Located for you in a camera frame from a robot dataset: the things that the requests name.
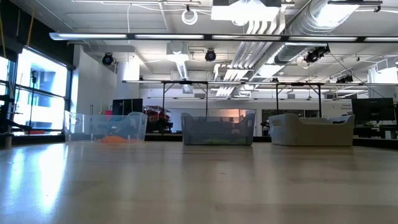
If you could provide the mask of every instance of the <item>window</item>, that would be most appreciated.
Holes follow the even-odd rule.
[[[7,81],[9,61],[0,57],[0,80]]]
[[[0,95],[5,95],[5,94],[6,94],[6,85],[0,83]]]
[[[29,125],[30,108],[32,107],[31,126],[34,129],[62,129],[65,100],[59,97],[47,96],[41,93],[33,94],[27,90],[16,91],[16,113],[14,121]]]
[[[37,78],[32,83],[32,74]],[[17,84],[65,96],[68,70],[65,66],[24,49],[18,57]]]

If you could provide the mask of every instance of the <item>wooden floor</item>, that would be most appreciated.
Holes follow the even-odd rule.
[[[0,223],[398,223],[398,152],[64,144],[0,151]]]

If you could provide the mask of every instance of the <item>gray basket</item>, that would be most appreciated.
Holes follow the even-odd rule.
[[[255,114],[248,114],[239,123],[221,122],[221,117],[193,117],[181,114],[185,145],[242,145],[253,143]]]

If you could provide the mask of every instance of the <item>clear plastic bin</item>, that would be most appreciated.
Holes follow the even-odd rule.
[[[248,114],[239,121],[239,118],[193,117],[182,113],[183,143],[250,146],[253,143],[255,118],[255,114]]]
[[[85,115],[65,111],[65,141],[139,142],[145,140],[147,115]]]

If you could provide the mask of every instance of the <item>black monitor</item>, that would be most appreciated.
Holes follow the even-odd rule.
[[[355,121],[395,121],[392,98],[352,99]]]

